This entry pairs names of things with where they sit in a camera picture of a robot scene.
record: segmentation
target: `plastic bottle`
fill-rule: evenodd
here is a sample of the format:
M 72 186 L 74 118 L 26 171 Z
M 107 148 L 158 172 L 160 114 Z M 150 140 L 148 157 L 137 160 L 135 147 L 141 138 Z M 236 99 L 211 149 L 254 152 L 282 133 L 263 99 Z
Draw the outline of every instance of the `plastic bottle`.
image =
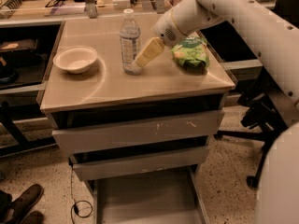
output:
M 132 9 L 125 9 L 123 17 L 124 21 L 120 30 L 122 66 L 127 74 L 138 75 L 142 68 L 133 65 L 133 60 L 140 51 L 140 28 L 134 20 Z

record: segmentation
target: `power cord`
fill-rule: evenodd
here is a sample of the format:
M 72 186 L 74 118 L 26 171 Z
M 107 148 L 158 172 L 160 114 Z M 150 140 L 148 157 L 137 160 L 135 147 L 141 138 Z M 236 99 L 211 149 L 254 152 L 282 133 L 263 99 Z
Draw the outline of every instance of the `power cord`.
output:
M 72 223 L 75 224 L 75 220 L 74 220 L 74 217 L 73 217 L 73 211 L 74 213 L 80 217 L 80 218 L 87 218 L 87 217 L 90 217 L 93 213 L 93 206 L 90 202 L 88 201 L 85 201 L 85 200 L 80 200 L 80 201 L 75 201 L 74 199 L 74 196 L 73 196 L 73 173 L 74 173 L 74 169 L 73 169 L 73 165 L 71 165 L 72 167 L 72 172 L 71 172 L 71 197 L 72 199 L 74 200 L 74 204 L 72 205 L 72 208 L 71 208 L 71 219 L 72 219 Z M 81 215 L 79 213 L 79 209 L 78 209 L 78 204 L 79 203 L 86 203 L 88 204 L 90 207 L 91 207 L 91 211 L 87 214 L 87 215 Z

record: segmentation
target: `bottle cap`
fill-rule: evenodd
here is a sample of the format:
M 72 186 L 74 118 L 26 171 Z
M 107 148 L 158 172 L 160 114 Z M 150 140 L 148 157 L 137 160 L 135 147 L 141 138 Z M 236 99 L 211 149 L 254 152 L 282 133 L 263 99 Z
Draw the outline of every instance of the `bottle cap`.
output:
M 134 11 L 132 9 L 125 9 L 123 11 L 123 16 L 125 19 L 132 19 L 134 17 Z

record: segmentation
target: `wooden countertop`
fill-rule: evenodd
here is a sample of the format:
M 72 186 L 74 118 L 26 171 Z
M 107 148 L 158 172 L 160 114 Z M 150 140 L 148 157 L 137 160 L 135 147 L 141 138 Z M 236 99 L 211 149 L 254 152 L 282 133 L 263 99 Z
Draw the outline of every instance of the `wooden countertop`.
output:
M 135 16 L 142 44 L 154 36 L 151 27 L 159 17 Z M 200 76 L 182 70 L 173 61 L 170 48 L 165 48 L 141 75 L 125 74 L 119 38 L 122 20 L 122 16 L 110 16 L 65 22 L 58 51 L 76 45 L 90 46 L 97 50 L 101 62 L 82 75 L 67 74 L 53 66 L 41 104 L 43 112 L 205 95 L 234 88 L 235 84 L 211 53 L 210 66 Z

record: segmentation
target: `yellow object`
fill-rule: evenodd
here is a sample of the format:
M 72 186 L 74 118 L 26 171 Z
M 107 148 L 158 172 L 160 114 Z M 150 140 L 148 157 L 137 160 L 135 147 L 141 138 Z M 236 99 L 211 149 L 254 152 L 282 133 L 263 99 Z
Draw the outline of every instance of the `yellow object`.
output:
M 163 40 L 159 37 L 153 37 L 147 42 L 146 46 L 139 51 L 135 57 L 135 63 L 140 67 L 144 67 L 147 63 L 159 56 L 163 51 Z

